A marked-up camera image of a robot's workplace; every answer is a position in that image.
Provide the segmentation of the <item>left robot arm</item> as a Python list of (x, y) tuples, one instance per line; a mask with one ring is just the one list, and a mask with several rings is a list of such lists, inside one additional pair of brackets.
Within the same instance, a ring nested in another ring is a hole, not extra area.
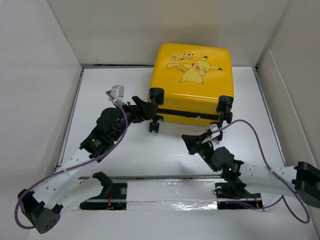
[(133, 96), (134, 104), (110, 96), (113, 107), (101, 112), (96, 126), (80, 144), (76, 153), (59, 170), (35, 182), (18, 194), (14, 209), (16, 224), (22, 229), (48, 232), (61, 218), (65, 205), (59, 200), (83, 171), (99, 164), (123, 140), (132, 123), (150, 120), (159, 107), (155, 97), (148, 101)]

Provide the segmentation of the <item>yellow hard-shell suitcase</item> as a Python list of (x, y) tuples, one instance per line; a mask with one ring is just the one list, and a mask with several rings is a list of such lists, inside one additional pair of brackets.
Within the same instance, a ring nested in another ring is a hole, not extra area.
[(207, 127), (233, 119), (232, 58), (225, 48), (164, 43), (157, 52), (148, 101), (157, 103), (149, 132), (159, 121)]

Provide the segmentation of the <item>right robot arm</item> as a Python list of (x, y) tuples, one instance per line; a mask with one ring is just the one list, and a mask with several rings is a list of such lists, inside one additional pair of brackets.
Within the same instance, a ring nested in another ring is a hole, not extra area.
[(214, 148), (208, 133), (183, 134), (182, 139), (190, 155), (199, 154), (213, 172), (219, 172), (224, 180), (215, 185), (218, 198), (237, 200), (247, 195), (273, 194), (294, 196), (297, 194), (308, 206), (320, 206), (320, 171), (313, 165), (300, 161), (296, 166), (277, 167), (250, 164), (236, 160), (224, 146)]

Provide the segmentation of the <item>metal base rail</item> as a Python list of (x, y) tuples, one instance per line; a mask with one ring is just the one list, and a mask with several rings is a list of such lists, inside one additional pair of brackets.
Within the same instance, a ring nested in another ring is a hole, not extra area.
[(257, 209), (263, 206), (259, 193), (235, 191), (223, 179), (141, 178), (115, 179), (108, 196), (91, 197), (82, 210), (213, 211)]

